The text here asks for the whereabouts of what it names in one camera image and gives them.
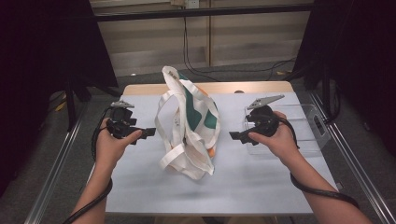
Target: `transparent container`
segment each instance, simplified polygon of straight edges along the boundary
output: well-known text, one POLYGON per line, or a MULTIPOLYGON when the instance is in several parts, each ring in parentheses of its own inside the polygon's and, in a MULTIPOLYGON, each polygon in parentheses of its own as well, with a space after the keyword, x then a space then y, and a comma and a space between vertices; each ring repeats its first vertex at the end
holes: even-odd
MULTIPOLYGON (((293 126, 297 137, 297 145, 303 154, 320 151, 331 139, 318 109, 314 105, 271 105, 271 108, 273 111, 279 111, 286 115, 287 120, 293 126)), ((245 119, 245 130, 253 127, 254 123, 245 119)), ((249 154, 273 155, 270 149, 263 144, 253 146, 246 143, 246 145, 249 154)))

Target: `white table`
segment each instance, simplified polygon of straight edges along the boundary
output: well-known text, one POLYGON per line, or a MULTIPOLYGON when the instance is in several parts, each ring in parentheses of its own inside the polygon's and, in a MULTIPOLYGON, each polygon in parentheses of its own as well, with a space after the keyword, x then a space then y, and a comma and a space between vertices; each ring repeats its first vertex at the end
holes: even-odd
MULTIPOLYGON (((172 168, 162 170, 158 162, 165 149, 163 140, 156 134, 127 148, 113 173, 114 187, 108 195, 106 211, 150 216, 279 216, 312 213, 304 195, 291 184, 289 171, 279 159, 250 155, 246 145, 232 140, 229 135, 229 131, 242 131, 244 107, 258 97, 282 93, 285 98, 270 105, 298 105, 299 101, 290 84, 206 84, 209 84, 207 88, 205 84, 197 85, 213 97, 221 119, 221 132, 213 159, 215 173, 206 174, 201 180, 192 180, 172 168), (226 93, 237 90, 262 92, 226 93)), ((137 127, 155 127, 159 92, 165 92, 166 86, 136 86, 128 87, 121 98, 135 105, 133 117, 137 118, 137 127)), ((168 127, 175 109, 176 100, 166 105, 161 113, 161 120, 169 120, 168 127)), ((335 186, 319 150, 318 153, 310 154, 307 160, 335 186)))

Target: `black curtain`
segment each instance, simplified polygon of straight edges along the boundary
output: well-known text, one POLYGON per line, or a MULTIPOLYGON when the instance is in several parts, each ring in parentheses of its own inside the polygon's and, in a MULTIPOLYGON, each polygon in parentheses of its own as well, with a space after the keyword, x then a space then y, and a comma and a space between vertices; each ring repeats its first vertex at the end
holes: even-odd
POLYGON ((106 46, 88 0, 0 3, 0 195, 33 147, 49 97, 81 77, 117 86, 106 46))
POLYGON ((314 62, 304 73, 305 86, 314 89, 326 67, 348 101, 396 156, 396 2, 334 2, 338 5, 334 10, 311 13, 294 70, 314 62))

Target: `white tote bag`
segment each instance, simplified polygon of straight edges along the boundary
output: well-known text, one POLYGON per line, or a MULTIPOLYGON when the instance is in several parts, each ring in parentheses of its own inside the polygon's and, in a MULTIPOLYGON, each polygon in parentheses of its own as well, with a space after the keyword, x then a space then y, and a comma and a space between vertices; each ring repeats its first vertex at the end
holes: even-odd
POLYGON ((215 155, 220 131, 219 111, 214 101, 173 67, 165 66, 163 77, 169 91, 161 97, 155 118, 166 150, 161 167, 172 166, 192 179, 201 179, 205 173, 213 175, 215 168, 211 158, 215 155), (169 139, 159 114, 173 96, 177 98, 178 110, 169 118, 174 121, 169 139))

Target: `hand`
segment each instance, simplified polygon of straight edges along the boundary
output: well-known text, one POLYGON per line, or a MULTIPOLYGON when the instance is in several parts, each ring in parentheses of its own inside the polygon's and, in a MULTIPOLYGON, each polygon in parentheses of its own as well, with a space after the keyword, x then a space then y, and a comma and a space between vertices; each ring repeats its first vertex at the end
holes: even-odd
MULTIPOLYGON (((274 111, 280 118, 286 119, 286 115, 274 111)), ((262 143, 270 148, 272 153, 279 157, 283 163, 289 158, 300 154, 294 140, 291 129, 283 123, 279 123, 276 133, 272 137, 266 137, 259 133, 251 132, 248 136, 259 143, 262 143)))
POLYGON ((125 148, 137 140, 142 134, 141 130, 137 130, 125 138, 117 139, 113 137, 106 128, 106 122, 108 119, 104 119, 101 124, 101 132, 96 142, 96 165, 104 165, 106 167, 116 167, 117 161, 122 157, 125 148))

